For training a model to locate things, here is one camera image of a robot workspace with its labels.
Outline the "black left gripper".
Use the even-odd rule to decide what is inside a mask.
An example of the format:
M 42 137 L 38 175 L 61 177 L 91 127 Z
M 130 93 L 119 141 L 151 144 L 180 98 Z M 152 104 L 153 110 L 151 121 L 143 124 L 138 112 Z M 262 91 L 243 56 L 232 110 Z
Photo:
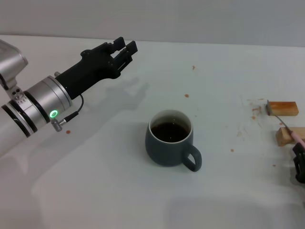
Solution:
M 124 38 L 119 37 L 113 43 L 84 50 L 81 52 L 81 60 L 57 76 L 57 81 L 73 100 L 103 79 L 118 78 L 123 69 L 132 62 L 132 56 L 138 52 L 135 41 L 124 47 Z M 116 51 L 120 53 L 113 59 L 111 55 Z

